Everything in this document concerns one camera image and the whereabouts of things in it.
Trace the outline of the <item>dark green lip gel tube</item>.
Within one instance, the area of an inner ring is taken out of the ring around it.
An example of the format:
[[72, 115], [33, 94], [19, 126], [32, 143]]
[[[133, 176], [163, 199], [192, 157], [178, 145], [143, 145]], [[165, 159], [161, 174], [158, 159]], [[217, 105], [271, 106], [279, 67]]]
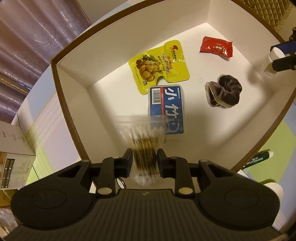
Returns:
[[254, 166], [258, 163], [261, 163], [265, 160], [268, 160], [274, 156], [274, 152], [271, 150], [265, 150], [262, 152], [257, 153], [255, 156], [251, 158], [249, 162], [247, 162], [242, 169], [249, 168], [251, 166]]

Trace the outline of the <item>mauve curtain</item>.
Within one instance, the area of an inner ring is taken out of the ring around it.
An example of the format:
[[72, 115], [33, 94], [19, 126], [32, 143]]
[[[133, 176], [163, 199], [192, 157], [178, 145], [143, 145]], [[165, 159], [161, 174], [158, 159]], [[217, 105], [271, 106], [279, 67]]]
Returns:
[[11, 123], [51, 60], [90, 25], [78, 1], [1, 1], [1, 121]]

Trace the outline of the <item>white product carton box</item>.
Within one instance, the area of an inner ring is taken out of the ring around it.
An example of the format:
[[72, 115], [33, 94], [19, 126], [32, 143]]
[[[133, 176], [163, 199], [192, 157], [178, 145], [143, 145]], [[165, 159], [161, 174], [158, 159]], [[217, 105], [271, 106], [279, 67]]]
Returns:
[[27, 183], [35, 153], [19, 126], [1, 122], [1, 190], [20, 189]]

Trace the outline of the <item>red snack packet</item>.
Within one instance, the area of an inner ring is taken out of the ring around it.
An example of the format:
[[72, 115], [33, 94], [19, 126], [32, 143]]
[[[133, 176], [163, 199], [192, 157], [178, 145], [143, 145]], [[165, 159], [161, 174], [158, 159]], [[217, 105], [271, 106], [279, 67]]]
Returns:
[[203, 38], [200, 53], [211, 53], [225, 58], [233, 57], [232, 42], [205, 36]]

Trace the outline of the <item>cotton swabs plastic bag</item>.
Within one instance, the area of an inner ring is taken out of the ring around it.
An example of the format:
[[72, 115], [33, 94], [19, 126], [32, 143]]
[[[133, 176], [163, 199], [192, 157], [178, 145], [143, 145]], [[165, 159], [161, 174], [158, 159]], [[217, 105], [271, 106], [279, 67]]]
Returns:
[[160, 178], [157, 150], [166, 141], [166, 119], [161, 115], [120, 115], [116, 129], [132, 149], [131, 179], [141, 187], [154, 185]]

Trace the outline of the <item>quilted gold chair cushion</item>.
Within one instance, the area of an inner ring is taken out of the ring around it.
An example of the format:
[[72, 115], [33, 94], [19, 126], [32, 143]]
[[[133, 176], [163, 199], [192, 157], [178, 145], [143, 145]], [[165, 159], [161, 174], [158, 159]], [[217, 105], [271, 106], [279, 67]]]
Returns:
[[288, 0], [240, 0], [276, 32], [279, 32], [287, 20], [292, 3]]

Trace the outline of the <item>white cream tube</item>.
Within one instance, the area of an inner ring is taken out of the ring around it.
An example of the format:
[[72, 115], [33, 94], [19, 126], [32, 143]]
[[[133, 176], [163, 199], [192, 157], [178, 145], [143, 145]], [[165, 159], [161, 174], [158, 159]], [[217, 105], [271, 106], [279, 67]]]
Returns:
[[278, 196], [280, 202], [282, 202], [284, 191], [283, 191], [283, 188], [281, 185], [279, 185], [276, 182], [269, 182], [269, 183], [264, 184], [264, 186], [271, 189]]

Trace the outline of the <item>brown velvet scrunchie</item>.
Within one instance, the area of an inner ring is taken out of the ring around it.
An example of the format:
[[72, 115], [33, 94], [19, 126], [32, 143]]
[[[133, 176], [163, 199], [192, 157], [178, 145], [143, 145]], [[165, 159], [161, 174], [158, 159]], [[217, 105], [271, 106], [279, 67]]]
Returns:
[[224, 74], [217, 82], [207, 82], [205, 92], [210, 106], [232, 108], [239, 103], [242, 85], [235, 77]]

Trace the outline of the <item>yellow snack pouch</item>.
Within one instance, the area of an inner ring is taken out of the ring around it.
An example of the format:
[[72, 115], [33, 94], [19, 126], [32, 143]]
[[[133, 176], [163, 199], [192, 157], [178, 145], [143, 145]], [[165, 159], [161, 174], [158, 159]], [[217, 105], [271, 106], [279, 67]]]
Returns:
[[180, 41], [172, 40], [157, 48], [147, 50], [128, 61], [138, 91], [148, 94], [159, 78], [167, 83], [186, 81], [190, 78]]

